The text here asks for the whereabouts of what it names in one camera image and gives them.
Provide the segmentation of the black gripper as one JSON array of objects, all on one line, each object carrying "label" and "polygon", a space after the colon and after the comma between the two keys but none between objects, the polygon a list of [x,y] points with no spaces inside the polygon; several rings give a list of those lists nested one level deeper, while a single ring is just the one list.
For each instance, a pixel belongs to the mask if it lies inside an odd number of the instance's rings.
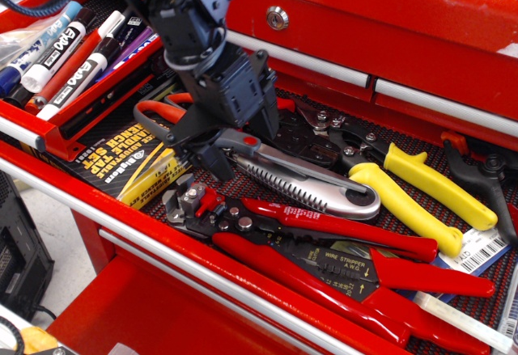
[{"label": "black gripper", "polygon": [[[230,128],[250,125],[262,137],[273,138],[279,127],[276,73],[269,67],[269,54],[260,49],[247,54],[243,49],[225,49],[210,55],[191,70],[172,61],[169,51],[165,61],[179,75],[193,104]],[[235,177],[224,153],[216,146],[195,150],[200,165],[217,181]]]}]

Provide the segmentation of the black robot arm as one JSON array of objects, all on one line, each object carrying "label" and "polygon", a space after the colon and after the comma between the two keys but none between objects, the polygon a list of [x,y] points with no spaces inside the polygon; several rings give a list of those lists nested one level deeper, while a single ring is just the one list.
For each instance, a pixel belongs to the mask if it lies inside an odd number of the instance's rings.
[{"label": "black robot arm", "polygon": [[[37,7],[20,7],[19,13],[43,17],[70,0],[49,0]],[[164,60],[176,72],[193,104],[170,129],[148,120],[138,109],[137,122],[179,160],[205,168],[220,181],[234,171],[223,149],[229,135],[250,125],[260,135],[273,138],[278,131],[275,73],[268,54],[246,53],[227,41],[227,10],[231,0],[126,0],[128,6],[159,34]]]}]

